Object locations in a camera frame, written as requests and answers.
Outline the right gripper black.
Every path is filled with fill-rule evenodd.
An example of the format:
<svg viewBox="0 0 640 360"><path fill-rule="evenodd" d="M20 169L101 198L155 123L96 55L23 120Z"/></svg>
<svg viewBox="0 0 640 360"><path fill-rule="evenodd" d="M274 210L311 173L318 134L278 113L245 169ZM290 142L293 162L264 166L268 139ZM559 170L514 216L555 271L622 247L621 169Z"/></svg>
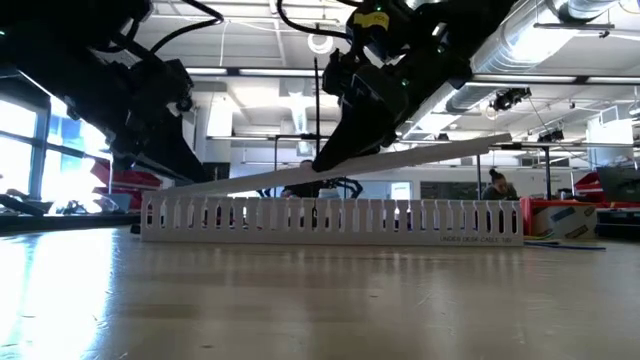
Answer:
<svg viewBox="0 0 640 360"><path fill-rule="evenodd" d="M316 172L377 154L416 111L414 85L396 65L362 64L345 76L343 119L312 163Z"/></svg>

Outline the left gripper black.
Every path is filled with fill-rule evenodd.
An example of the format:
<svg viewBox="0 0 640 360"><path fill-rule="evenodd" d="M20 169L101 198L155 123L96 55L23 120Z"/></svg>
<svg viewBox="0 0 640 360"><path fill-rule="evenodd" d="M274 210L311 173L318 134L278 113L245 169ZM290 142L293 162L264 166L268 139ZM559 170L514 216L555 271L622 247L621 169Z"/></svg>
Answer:
<svg viewBox="0 0 640 360"><path fill-rule="evenodd" d="M210 180L184 138L176 133L176 61L105 62L107 138L118 170L143 169L187 183Z"/></svg>

